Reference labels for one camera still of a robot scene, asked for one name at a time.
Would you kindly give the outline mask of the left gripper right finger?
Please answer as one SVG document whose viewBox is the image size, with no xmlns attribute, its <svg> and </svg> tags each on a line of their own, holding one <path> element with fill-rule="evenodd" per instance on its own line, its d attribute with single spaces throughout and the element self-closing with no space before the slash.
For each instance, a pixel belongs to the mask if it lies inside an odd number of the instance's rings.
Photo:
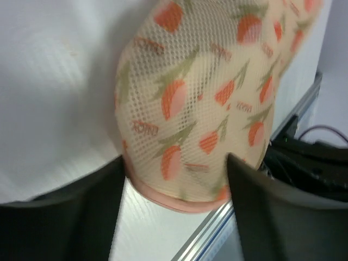
<svg viewBox="0 0 348 261">
<path fill-rule="evenodd" d="M 245 260 L 347 260 L 347 203 L 271 179 L 233 154 L 227 174 Z"/>
</svg>

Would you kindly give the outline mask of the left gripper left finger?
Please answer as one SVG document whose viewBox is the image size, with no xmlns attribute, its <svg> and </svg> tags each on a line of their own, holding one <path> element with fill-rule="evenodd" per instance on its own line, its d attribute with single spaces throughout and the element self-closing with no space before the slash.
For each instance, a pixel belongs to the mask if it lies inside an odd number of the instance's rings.
<svg viewBox="0 0 348 261">
<path fill-rule="evenodd" d="M 30 201 L 1 204 L 1 260 L 108 260 L 125 179 L 118 157 Z"/>
</svg>

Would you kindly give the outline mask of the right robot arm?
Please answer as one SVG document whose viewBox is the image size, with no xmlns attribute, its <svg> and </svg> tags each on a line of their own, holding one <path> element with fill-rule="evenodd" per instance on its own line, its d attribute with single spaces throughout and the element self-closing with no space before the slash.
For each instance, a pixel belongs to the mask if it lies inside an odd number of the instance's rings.
<svg viewBox="0 0 348 261">
<path fill-rule="evenodd" d="M 269 175 L 305 192 L 347 202 L 347 148 L 295 138 L 293 115 L 269 145 L 263 166 Z"/>
</svg>

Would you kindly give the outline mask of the floral peach laundry bag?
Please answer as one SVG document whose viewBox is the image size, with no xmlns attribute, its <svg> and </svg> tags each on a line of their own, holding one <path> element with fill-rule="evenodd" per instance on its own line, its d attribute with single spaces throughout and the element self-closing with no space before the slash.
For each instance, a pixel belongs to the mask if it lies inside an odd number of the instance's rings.
<svg viewBox="0 0 348 261">
<path fill-rule="evenodd" d="M 223 205 L 226 157 L 260 167 L 280 78 L 322 1 L 158 1 L 121 54 L 115 114 L 127 175 L 179 212 Z"/>
</svg>

